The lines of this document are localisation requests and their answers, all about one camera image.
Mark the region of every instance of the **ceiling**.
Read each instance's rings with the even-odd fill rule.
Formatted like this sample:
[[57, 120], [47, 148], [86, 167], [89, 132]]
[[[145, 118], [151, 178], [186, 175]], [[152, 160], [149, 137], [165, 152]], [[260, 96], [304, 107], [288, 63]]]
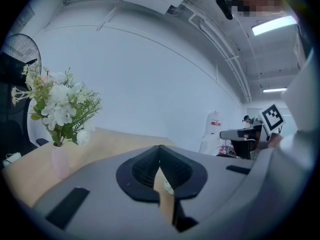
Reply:
[[[230, 66], [226, 70], [231, 71], [233, 67], [232, 70], [238, 71], [238, 83], [248, 102], [280, 98], [280, 93], [263, 93], [263, 89], [287, 87], [299, 72], [294, 54], [296, 25], [278, 28], [258, 36], [252, 31], [253, 26], [264, 21], [280, 16], [295, 16], [288, 6], [282, 15], [250, 17], [243, 16], [241, 12], [237, 12], [237, 8], [232, 8], [233, 20], [226, 19], [216, 0], [184, 0], [178, 8], [170, 9], [167, 13], [175, 11], [176, 17], [187, 23], [196, 13], [214, 30], [212, 34], [217, 36], [214, 32], [219, 33], [220, 38], [214, 43], [220, 43], [220, 47], [226, 51], [224, 55]], [[199, 20], [193, 25], [199, 29], [198, 23]]]

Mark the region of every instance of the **desk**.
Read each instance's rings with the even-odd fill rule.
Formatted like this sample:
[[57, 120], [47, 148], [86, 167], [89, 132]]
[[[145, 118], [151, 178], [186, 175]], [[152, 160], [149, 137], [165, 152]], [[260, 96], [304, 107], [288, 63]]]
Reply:
[[[135, 135], [97, 128], [92, 132], [87, 145], [78, 146], [68, 142], [63, 148], [67, 154], [72, 174], [93, 161], [160, 144], [174, 146], [172, 141], [164, 137]], [[52, 146], [52, 142], [47, 143], [2, 170], [12, 194], [30, 207], [47, 190], [61, 181], [55, 175], [52, 167]], [[154, 190], [160, 195], [160, 211], [171, 223], [174, 196], [164, 189], [164, 175], [160, 169], [155, 177]]]

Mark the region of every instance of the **black fan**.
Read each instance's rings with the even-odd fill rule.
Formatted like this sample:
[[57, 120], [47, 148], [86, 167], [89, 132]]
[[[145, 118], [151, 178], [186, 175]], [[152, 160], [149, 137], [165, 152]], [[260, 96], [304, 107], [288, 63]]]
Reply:
[[26, 76], [22, 75], [25, 65], [37, 65], [41, 70], [41, 57], [36, 43], [25, 34], [9, 36], [0, 51], [1, 160], [6, 154], [20, 152], [25, 155], [33, 149], [27, 129], [30, 99], [23, 99], [14, 106], [11, 97], [13, 87], [27, 90]]

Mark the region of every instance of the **vase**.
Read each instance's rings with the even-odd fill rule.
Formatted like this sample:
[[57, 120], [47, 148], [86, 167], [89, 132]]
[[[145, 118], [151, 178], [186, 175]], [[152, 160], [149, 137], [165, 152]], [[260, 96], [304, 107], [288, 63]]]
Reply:
[[67, 154], [62, 147], [53, 146], [51, 160], [55, 175], [60, 179], [65, 179], [70, 174]]

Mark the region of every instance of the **ceiling light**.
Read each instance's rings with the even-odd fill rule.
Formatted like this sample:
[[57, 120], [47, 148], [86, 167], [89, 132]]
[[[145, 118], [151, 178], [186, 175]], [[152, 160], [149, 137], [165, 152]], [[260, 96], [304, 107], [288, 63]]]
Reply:
[[263, 90], [264, 93], [272, 93], [272, 92], [283, 92], [285, 91], [287, 88], [278, 88], [278, 89], [266, 89]]
[[297, 24], [297, 21], [292, 16], [286, 16], [281, 18], [276, 18], [265, 23], [256, 25], [252, 27], [252, 31], [255, 36], [260, 35], [264, 32], [275, 30], [284, 26], [289, 26]]

